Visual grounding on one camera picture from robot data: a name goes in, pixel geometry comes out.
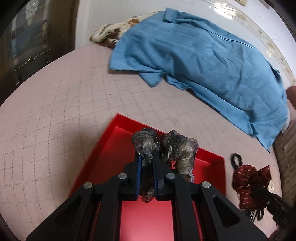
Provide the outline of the dark red patterned scrunchie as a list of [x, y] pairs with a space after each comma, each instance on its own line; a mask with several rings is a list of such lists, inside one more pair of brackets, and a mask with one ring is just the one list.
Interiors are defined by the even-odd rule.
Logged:
[[271, 181], [270, 166], [257, 170], [251, 165], [242, 165], [234, 170], [232, 187], [239, 195], [239, 208], [249, 211], [263, 210], [266, 202], [256, 189], [267, 190]]

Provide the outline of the grey brown satin scrunchie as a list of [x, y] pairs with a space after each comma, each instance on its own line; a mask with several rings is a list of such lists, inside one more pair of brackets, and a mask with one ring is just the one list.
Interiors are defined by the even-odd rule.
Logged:
[[135, 152], [141, 157], [139, 194], [142, 202], [148, 203], [155, 197], [153, 181], [153, 152], [159, 160], [179, 173], [186, 181], [194, 182], [193, 169], [199, 144], [196, 139], [185, 137], [175, 130], [158, 136], [152, 128], [143, 128], [132, 136]]

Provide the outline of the red jewelry tray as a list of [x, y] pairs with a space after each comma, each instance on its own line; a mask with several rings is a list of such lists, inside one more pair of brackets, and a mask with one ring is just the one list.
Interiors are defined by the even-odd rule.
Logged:
[[[121, 172], [134, 159], [132, 135], [145, 124], [117, 113], [95, 145], [76, 178], [71, 192], [84, 183], [100, 184]], [[208, 181], [226, 193], [224, 158], [199, 148], [193, 169], [194, 183]], [[150, 189], [137, 201], [124, 201], [121, 210], [119, 240], [174, 240], [170, 201], [156, 201]]]

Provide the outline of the striped beige brown pillow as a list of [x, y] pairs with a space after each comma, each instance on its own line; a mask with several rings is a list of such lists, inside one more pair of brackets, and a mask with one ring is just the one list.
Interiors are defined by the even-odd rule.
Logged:
[[295, 203], [295, 120], [285, 133], [280, 133], [273, 143], [280, 172], [282, 198], [290, 205]]

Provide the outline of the pink quilted bed cover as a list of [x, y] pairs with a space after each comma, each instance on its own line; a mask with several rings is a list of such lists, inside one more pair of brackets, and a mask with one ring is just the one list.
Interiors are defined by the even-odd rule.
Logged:
[[226, 196], [234, 204], [232, 153], [244, 164], [270, 166], [274, 192], [281, 194], [273, 151], [185, 90], [110, 72], [110, 54], [96, 44], [76, 49], [31, 76], [1, 106], [1, 215], [18, 239], [67, 198], [117, 113], [165, 133], [176, 130], [224, 157]]

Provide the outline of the blue cloth sheet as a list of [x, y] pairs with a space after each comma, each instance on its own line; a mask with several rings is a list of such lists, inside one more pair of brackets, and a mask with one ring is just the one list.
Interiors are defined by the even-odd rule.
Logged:
[[267, 150], [287, 122], [279, 71], [249, 42], [189, 13], [168, 8], [133, 26], [109, 67], [135, 71], [151, 87], [164, 79], [191, 90]]

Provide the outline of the floral cream brown blanket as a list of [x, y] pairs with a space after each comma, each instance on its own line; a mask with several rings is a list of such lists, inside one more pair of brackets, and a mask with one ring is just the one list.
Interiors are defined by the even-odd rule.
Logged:
[[93, 43], [99, 44], [100, 46], [113, 49], [125, 32], [146, 18], [149, 18], [157, 13], [159, 13], [159, 11], [146, 15], [134, 16], [116, 24], [102, 25], [92, 34], [89, 40]]

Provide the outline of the dark wooden glass door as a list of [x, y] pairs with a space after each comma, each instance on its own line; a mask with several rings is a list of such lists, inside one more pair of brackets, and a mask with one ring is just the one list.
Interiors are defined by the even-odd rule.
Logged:
[[75, 48], [79, 1], [1, 1], [1, 103]]

